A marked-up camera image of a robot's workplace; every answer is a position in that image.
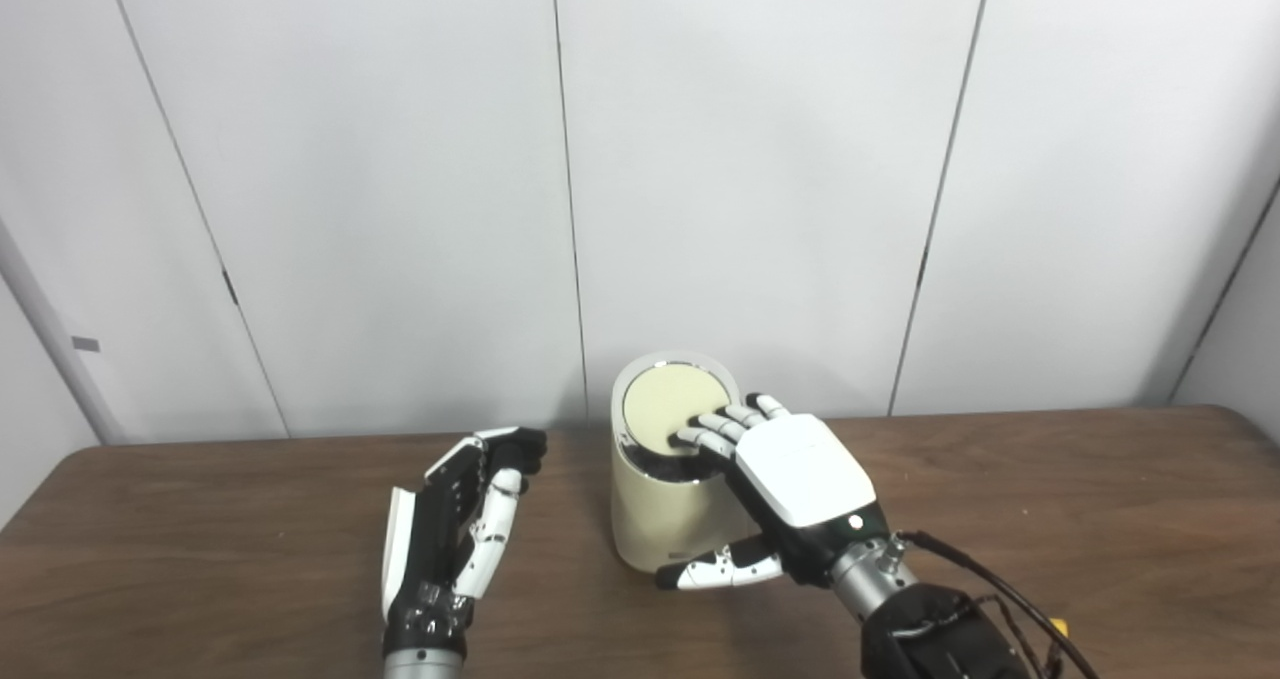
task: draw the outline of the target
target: black cable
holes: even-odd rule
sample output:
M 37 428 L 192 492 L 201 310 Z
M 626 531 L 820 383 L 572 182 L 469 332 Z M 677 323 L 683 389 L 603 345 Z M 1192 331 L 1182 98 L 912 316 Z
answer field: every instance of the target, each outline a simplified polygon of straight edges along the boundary
M 1018 639 L 1018 646 L 1023 648 L 1023 656 L 1027 657 L 1028 664 L 1032 665 L 1032 671 L 1036 673 L 1036 679 L 1048 679 L 1044 674 L 1044 669 L 1039 665 L 1039 657 L 1036 656 L 1036 650 L 1027 639 L 1027 634 L 1023 632 L 1023 628 L 1014 621 L 1014 614 L 1009 611 L 1009 605 L 1005 603 L 1005 600 L 1000 598 L 1000 594 L 987 594 L 984 597 L 975 598 L 974 603 L 980 605 L 988 601 L 996 602 L 996 606 L 1000 607 L 1000 615 L 1005 618 L 1005 625 L 1009 626 L 1014 638 Z
M 1098 673 L 1094 671 L 1092 666 L 1089 666 L 1088 660 L 1084 660 L 1084 655 L 1082 655 L 1080 651 L 1075 648 L 1075 644 L 1071 643 L 1069 638 L 1066 638 L 1065 635 L 1062 635 L 1061 632 L 1057 630 L 1057 626 L 1052 624 L 1050 618 L 1046 616 L 1043 611 L 1036 609 L 1036 605 L 1028 601 L 1027 597 L 1020 594 L 1018 589 L 1012 588 L 1007 582 L 1005 582 L 1005 579 L 1001 579 L 986 566 L 979 565 L 978 561 L 973 559 L 973 556 L 969 556 L 965 552 L 955 548 L 954 546 L 943 542 L 942 539 L 938 539 L 924 532 L 900 532 L 897 533 L 897 536 L 902 541 L 914 543 L 915 546 L 920 547 L 924 551 L 936 553 L 942 559 L 950 561 L 951 564 L 960 566 L 961 569 L 968 569 L 969 571 L 977 574 L 988 584 L 992 584 L 992 587 L 998 589 L 1000 593 L 1009 597 L 1009 601 L 1018 605 L 1018 609 L 1023 610 L 1023 612 L 1025 612 L 1027 616 L 1030 616 L 1032 620 L 1036 621 L 1036 624 L 1038 624 L 1039 628 L 1043 629 L 1044 633 L 1050 635 L 1053 643 L 1062 647 L 1062 651 L 1066 652 L 1066 656 L 1071 660 L 1073 664 L 1075 664 L 1075 666 L 1080 670 L 1080 674 L 1083 674 L 1085 679 L 1101 679 L 1098 676 Z
M 1062 647 L 1053 642 L 1048 647 L 1048 659 L 1044 660 L 1044 674 L 1048 679 L 1059 679 L 1062 675 Z

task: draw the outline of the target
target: robotic fingertip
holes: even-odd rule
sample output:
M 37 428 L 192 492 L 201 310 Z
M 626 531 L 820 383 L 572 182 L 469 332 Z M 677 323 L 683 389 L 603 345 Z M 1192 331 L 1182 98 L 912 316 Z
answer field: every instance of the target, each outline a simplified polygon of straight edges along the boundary
M 666 566 L 659 566 L 658 571 L 653 575 L 653 583 L 659 589 L 678 589 L 680 578 L 685 574 L 685 564 L 668 564 Z
M 493 460 L 489 466 L 494 473 L 503 469 L 516 469 L 524 474 L 527 464 L 531 462 L 525 459 L 525 452 L 518 446 L 498 445 L 498 448 L 493 451 Z
M 695 445 L 694 442 L 691 442 L 689 439 L 682 438 L 680 436 L 680 432 L 676 432 L 675 434 L 671 434 L 669 437 L 667 437 L 667 446 L 669 446 L 671 448 L 691 448 L 691 447 L 695 447 L 698 445 Z
M 515 429 L 507 432 L 506 434 L 498 434 L 494 437 L 483 437 L 494 445 L 516 445 L 527 456 L 540 457 L 547 454 L 547 432 L 541 429 L 529 429 L 526 427 L 516 427 Z

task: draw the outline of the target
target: white wall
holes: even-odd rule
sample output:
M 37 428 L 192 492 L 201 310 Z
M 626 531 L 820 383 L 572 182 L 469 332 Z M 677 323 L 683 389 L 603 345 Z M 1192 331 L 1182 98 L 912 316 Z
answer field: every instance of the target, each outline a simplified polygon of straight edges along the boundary
M 97 438 L 0 279 L 0 527 L 64 456 L 90 446 Z
M 1280 176 L 1280 0 L 988 0 L 895 413 L 1164 404 Z
M 979 0 L 559 0 L 591 415 L 622 365 L 883 414 Z
M 293 436 L 580 420 L 553 0 L 124 0 Z
M 1160 402 L 1280 176 L 1280 0 L 988 0 L 937 204 L 979 0 L 120 1 L 0 0 L 0 263 L 123 441 Z
M 1270 211 L 1178 389 L 1220 404 L 1280 439 L 1280 217 Z
M 0 0 L 0 224 L 109 441 L 283 436 L 114 0 Z

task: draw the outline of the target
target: robotic hand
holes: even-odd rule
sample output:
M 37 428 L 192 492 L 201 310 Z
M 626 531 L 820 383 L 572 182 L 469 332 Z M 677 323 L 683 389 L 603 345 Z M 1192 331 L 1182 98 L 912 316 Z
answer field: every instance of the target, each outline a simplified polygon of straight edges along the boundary
M 502 560 L 525 477 L 541 469 L 547 434 L 477 432 L 428 469 L 420 491 L 392 489 L 383 552 L 385 679 L 454 679 L 475 600 Z M 484 501 L 481 502 L 481 491 Z M 462 523 L 480 506 L 462 543 Z
M 721 469 L 762 533 L 660 568 L 659 588 L 728 587 L 782 574 L 831 588 L 863 625 L 867 679 L 1047 679 L 1061 670 L 1059 651 L 1097 676 L 1043 614 L 968 555 L 924 533 L 891 533 L 867 471 L 815 416 L 750 395 L 746 406 L 700 415 L 668 441 L 699 450 L 701 461 Z M 902 564 L 908 546 L 978 573 L 1034 612 L 1055 641 L 1047 664 L 1039 665 L 1004 600 L 918 582 Z M 1027 664 L 979 610 L 987 601 L 998 605 Z

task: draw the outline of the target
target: brown tabletop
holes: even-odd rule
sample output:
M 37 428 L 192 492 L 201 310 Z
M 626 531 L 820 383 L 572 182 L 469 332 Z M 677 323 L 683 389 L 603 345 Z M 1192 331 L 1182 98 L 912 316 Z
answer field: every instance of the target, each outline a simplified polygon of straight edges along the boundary
M 1068 619 L 1103 676 L 1280 676 L 1280 450 L 1239 416 L 832 427 L 895 525 L 959 544 Z M 0 675 L 379 678 L 389 488 L 412 487 L 457 437 L 73 455 L 0 532 Z M 787 579 L 660 593 L 623 566 L 607 469 L 604 433 L 553 436 L 477 606 L 468 678 L 859 675 L 858 626 L 829 593 Z

